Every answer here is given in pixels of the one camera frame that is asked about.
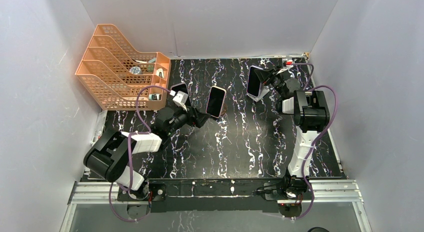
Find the phone with lilac case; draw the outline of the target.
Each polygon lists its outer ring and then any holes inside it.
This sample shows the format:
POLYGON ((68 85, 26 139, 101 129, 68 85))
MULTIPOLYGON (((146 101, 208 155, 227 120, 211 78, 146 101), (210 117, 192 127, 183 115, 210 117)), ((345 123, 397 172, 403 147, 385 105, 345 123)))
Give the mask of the phone with lilac case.
POLYGON ((260 68, 258 66, 250 66, 248 72, 247 88, 246 92, 254 96, 258 96, 261 89, 259 89, 259 80, 255 73, 255 69, 260 68))

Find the phone with beige case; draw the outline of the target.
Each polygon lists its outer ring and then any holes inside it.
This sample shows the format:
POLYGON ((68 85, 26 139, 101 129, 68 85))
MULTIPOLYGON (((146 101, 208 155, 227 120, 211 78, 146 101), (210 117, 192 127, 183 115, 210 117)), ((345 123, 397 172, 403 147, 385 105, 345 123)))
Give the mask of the phone with beige case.
POLYGON ((212 86, 206 106, 206 113, 212 117, 219 118, 223 109, 227 91, 223 88, 212 86))

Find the phone with clear pink case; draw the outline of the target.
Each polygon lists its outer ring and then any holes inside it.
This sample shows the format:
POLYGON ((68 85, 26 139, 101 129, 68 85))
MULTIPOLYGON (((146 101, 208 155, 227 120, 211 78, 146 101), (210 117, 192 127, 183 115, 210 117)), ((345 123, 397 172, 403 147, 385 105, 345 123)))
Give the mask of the phone with clear pink case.
POLYGON ((190 98, 189 98, 189 95, 188 95, 189 94, 188 87, 187 87, 187 85, 184 82, 179 83, 179 84, 175 84, 170 89, 171 89, 171 91, 175 91, 176 93, 178 93, 180 91, 183 92, 183 93, 185 93, 187 95, 187 99, 185 101, 185 105, 186 106, 191 106, 191 101, 190 101, 190 98))

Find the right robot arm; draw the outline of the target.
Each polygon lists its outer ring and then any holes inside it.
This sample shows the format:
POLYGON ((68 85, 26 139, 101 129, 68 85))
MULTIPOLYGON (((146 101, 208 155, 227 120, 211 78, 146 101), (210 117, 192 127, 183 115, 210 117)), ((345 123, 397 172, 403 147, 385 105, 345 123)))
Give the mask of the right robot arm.
POLYGON ((249 69, 249 91, 258 95, 272 86, 281 96, 275 108, 279 113, 290 114, 296 127, 293 156, 282 182, 276 185, 288 199, 295 199, 309 185, 309 165, 314 145, 328 130, 330 112, 322 91, 306 91, 296 78, 284 79, 286 69, 274 67, 249 69))

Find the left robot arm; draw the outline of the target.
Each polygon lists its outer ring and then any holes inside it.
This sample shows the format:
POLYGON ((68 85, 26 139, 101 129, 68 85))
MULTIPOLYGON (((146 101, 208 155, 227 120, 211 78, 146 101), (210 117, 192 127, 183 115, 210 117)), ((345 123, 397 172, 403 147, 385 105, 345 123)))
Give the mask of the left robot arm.
POLYGON ((135 199, 144 200, 150 190, 144 176, 134 170, 133 154, 164 149, 182 126, 200 128, 209 118, 210 114, 194 107, 165 107, 147 132, 104 132, 86 153, 83 164, 106 181, 121 185, 135 199))

